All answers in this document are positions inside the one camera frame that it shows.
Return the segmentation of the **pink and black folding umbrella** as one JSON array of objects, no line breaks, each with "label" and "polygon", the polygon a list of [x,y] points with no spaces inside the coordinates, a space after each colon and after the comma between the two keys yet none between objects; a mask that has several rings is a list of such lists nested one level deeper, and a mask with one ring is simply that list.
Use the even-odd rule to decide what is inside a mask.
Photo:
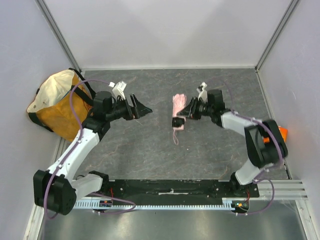
[{"label": "pink and black folding umbrella", "polygon": [[176,94],[172,97],[172,138],[175,145],[179,144],[177,137],[177,132],[184,130],[185,127],[185,117],[178,116],[178,112],[186,107],[187,97],[185,94]]}]

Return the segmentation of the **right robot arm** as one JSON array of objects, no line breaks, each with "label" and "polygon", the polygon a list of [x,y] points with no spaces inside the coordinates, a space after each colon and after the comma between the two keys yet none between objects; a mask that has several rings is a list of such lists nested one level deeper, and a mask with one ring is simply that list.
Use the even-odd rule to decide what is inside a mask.
[{"label": "right robot arm", "polygon": [[186,119],[200,120],[201,117],[209,117],[217,126],[244,136],[248,159],[232,174],[230,180],[233,185],[238,187],[257,183],[263,172],[283,163],[288,156],[288,148],[284,133],[275,120],[262,121],[226,108],[223,93],[219,89],[206,91],[200,88],[198,93],[189,104],[179,102],[172,126],[179,128]]}]

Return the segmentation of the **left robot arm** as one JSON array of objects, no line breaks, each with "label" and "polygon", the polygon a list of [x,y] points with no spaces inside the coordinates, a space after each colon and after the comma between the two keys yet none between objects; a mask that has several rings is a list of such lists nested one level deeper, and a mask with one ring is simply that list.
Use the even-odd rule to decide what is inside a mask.
[{"label": "left robot arm", "polygon": [[90,100],[92,109],[81,124],[75,139],[61,157],[47,170],[38,170],[33,176],[34,203],[45,210],[67,215],[76,201],[95,192],[108,192],[109,176],[90,171],[78,180],[74,176],[90,151],[98,145],[111,122],[123,118],[136,120],[152,113],[134,94],[127,99],[114,98],[109,91],[100,91]]}]

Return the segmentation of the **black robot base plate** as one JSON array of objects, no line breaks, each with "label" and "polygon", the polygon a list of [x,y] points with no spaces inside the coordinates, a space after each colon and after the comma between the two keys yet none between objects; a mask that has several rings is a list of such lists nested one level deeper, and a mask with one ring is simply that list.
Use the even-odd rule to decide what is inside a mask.
[{"label": "black robot base plate", "polygon": [[260,196],[255,184],[217,179],[110,179],[97,193],[135,204],[218,204],[223,198]]}]

